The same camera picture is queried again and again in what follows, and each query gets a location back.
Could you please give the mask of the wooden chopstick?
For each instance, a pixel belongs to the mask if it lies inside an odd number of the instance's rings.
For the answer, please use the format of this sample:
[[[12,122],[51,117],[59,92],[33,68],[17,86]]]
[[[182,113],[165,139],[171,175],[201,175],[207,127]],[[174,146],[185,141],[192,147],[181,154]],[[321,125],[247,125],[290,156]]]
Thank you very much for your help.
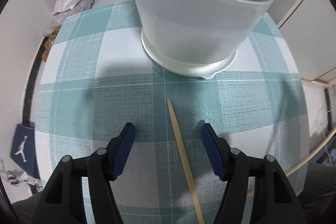
[[[184,142],[183,142],[183,139],[182,139],[181,131],[180,131],[180,128],[179,128],[177,117],[176,117],[174,109],[173,109],[173,104],[171,102],[171,99],[167,100],[167,106],[168,106],[168,110],[169,110],[169,115],[170,115],[170,119],[171,119],[171,124],[172,124],[172,128],[173,128],[175,140],[176,140],[176,143],[177,143],[179,155],[180,155],[180,158],[181,158],[183,170],[184,170],[184,173],[185,173],[187,185],[189,187],[191,198],[193,200],[195,214],[197,216],[198,223],[205,224],[203,214],[202,214],[202,210],[201,210],[201,204],[200,204],[199,199],[198,199],[198,194],[197,194],[197,190],[195,189],[194,179],[193,179],[193,175],[191,173],[189,160],[187,158],[185,145],[184,145]]]

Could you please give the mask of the thin bamboo stick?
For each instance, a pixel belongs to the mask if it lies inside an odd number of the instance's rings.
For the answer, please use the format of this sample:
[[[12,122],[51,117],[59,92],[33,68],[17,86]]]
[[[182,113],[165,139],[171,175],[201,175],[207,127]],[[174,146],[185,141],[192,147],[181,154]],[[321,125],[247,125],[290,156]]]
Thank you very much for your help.
[[[286,171],[286,176],[290,176],[292,173],[295,173],[297,170],[299,170],[301,167],[303,167],[305,164],[307,164],[311,159],[315,157],[321,151],[323,147],[327,145],[327,143],[332,139],[332,137],[335,135],[336,128],[333,128],[329,135],[309,154],[307,157],[305,157],[303,160],[301,160],[297,165],[295,165],[292,169]]]

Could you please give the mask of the teal white checkered tablecloth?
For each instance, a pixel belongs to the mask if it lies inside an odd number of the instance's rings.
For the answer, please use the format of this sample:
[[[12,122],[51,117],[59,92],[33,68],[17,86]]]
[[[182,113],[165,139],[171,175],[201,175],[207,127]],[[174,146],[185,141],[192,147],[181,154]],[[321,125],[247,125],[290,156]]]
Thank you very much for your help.
[[[225,183],[213,172],[202,124],[248,156],[273,155],[290,170],[309,153],[302,82],[286,41],[264,15],[233,63],[211,79],[169,72],[146,54],[135,1],[66,19],[38,85],[38,169],[47,182],[64,155],[86,157],[127,122],[135,141],[111,187],[125,223],[197,223],[170,119],[185,145],[205,223]]]

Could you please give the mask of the brown shoes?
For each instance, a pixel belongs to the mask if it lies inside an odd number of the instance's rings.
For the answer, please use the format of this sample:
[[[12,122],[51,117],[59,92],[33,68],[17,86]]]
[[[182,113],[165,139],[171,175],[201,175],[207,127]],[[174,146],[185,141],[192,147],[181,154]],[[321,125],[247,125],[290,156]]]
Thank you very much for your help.
[[[51,34],[48,36],[47,41],[45,42],[45,51],[42,53],[42,60],[44,62],[47,61],[47,58],[49,56],[51,47],[52,47],[52,45],[53,45],[53,43],[54,43],[54,41],[56,39],[56,36],[59,33],[60,28],[61,28],[61,25],[60,26],[56,26],[54,28],[54,30],[51,32]]]

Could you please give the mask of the grey plastic parcel bags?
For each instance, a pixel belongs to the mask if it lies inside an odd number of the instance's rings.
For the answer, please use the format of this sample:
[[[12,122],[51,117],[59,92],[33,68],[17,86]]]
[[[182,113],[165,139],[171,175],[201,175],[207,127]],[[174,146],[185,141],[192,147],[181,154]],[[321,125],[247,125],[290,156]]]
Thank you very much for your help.
[[[44,30],[43,36],[50,36],[54,29],[61,26],[68,17],[91,9],[92,3],[93,0],[56,0],[52,12],[53,19]]]

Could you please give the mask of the white grey utensil holder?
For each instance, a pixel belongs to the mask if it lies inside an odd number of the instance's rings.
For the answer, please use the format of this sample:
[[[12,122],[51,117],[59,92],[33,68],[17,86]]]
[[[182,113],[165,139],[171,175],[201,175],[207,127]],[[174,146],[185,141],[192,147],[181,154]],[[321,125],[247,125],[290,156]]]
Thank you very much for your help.
[[[234,61],[274,0],[135,0],[146,53],[168,71],[211,79]]]

